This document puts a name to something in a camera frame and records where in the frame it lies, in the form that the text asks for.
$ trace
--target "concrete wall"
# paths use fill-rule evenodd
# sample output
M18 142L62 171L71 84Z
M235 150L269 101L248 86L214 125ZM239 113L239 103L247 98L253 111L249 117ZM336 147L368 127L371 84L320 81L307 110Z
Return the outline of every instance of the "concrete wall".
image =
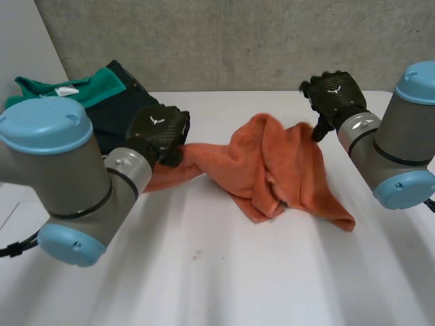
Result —
M119 60L149 90L391 90L435 60L435 0L36 0L70 78Z

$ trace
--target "white table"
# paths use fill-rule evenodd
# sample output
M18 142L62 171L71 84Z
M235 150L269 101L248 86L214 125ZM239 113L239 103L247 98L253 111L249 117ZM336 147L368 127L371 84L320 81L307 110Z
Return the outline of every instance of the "white table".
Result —
M382 116L391 97L366 92ZM189 110L189 142L228 143L258 112L315 123L297 92L156 93ZM435 324L435 215L384 209L336 135L321 142L353 233L288 210L254 225L206 177L140 197L100 262L71 267L36 248L0 259L0 325ZM45 220L29 188L0 189L0 246Z

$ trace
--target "orange towel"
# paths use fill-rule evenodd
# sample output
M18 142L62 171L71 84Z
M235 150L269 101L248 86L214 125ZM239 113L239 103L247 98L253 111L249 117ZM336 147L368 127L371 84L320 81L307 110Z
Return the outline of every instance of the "orange towel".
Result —
M158 165L146 192L172 187L206 173L255 223L286 206L331 221L350 232L355 219L331 194L320 148L305 123L284 127L261 113L238 129L229 145L189 144L177 168Z

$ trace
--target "logo on robotic hand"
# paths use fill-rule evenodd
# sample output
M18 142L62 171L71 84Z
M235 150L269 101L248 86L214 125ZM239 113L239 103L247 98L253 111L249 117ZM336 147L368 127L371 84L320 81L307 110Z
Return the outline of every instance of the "logo on robotic hand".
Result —
M154 125L161 124L162 122L164 122L164 119L156 120L152 117L152 115L150 116L150 119Z

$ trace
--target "robotic hand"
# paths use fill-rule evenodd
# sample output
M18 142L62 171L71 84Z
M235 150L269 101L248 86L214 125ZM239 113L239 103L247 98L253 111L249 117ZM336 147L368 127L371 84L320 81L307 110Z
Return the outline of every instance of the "robotic hand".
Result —
M426 202L435 177L428 164L435 155L435 62L409 66L396 86L382 121L366 107L355 80L346 72L324 73L304 81L300 91L319 113L313 140L335 130L341 145L388 209Z
M29 239L0 250L19 255L39 244L78 266L95 264L151 179L157 162L175 167L190 116L177 107L139 110L125 143L103 161L84 108L68 98L34 98L0 116L0 180L30 185L50 214Z

